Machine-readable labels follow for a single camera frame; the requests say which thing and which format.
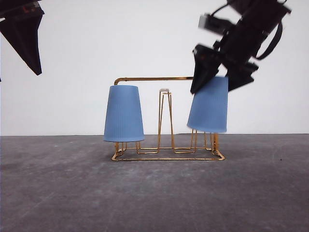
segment white wall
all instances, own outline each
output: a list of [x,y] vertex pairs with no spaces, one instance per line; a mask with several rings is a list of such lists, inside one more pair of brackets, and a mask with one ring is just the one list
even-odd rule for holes
[[[220,39],[197,28],[224,0],[43,0],[43,74],[34,75],[1,38],[2,135],[103,134],[109,86],[124,76],[191,76],[197,43]],[[284,34],[254,74],[229,94],[228,133],[309,132],[306,0],[288,1]],[[239,16],[224,9],[218,16]],[[157,96],[174,97],[175,132],[188,132],[191,81],[140,83],[145,133],[156,133]],[[169,133],[167,121],[164,133]]]

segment concrete floor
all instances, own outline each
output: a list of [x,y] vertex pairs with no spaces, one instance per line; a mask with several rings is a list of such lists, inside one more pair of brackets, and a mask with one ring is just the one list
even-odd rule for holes
[[113,162],[101,136],[2,137],[1,231],[309,231],[308,134],[220,145],[224,161]]

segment upside-down cup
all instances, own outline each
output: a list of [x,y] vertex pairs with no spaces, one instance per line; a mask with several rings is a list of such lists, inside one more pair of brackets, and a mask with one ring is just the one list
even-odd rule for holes
[[228,78],[215,76],[193,97],[187,126],[198,131],[226,132]]
[[137,86],[111,86],[104,141],[136,142],[144,139],[139,89]]

